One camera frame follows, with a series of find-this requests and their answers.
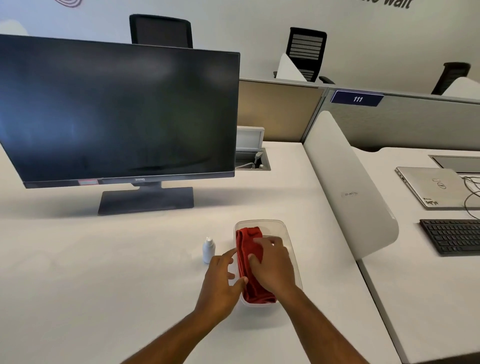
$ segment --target red towel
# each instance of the red towel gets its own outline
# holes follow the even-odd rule
[[[248,303],[275,303],[276,297],[273,293],[263,288],[253,276],[248,261],[249,254],[255,254],[261,262],[264,249],[260,244],[254,243],[254,238],[262,238],[262,232],[257,228],[243,228],[237,230],[237,261],[240,277],[248,278],[247,286],[243,291],[243,298]]]

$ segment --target keyboard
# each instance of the keyboard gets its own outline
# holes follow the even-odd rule
[[[440,255],[480,255],[480,220],[420,220]]]

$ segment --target blue sign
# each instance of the blue sign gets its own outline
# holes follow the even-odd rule
[[[337,90],[332,100],[333,104],[347,104],[359,106],[373,106],[376,107],[384,98],[383,94],[372,94],[359,91],[343,91]]]

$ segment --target monitor stand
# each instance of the monitor stand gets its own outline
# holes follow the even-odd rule
[[[193,207],[193,187],[162,188],[162,182],[132,183],[137,190],[104,191],[99,215]]]

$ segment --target chair backrest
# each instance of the chair backrest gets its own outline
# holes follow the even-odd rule
[[[432,95],[443,95],[445,90],[459,77],[466,77],[470,71],[470,64],[463,62],[449,62],[444,64],[445,69],[432,91]]]
[[[130,15],[133,44],[193,48],[192,26],[182,19],[156,15]]]
[[[315,82],[324,59],[327,33],[290,28],[287,55],[307,81]]]

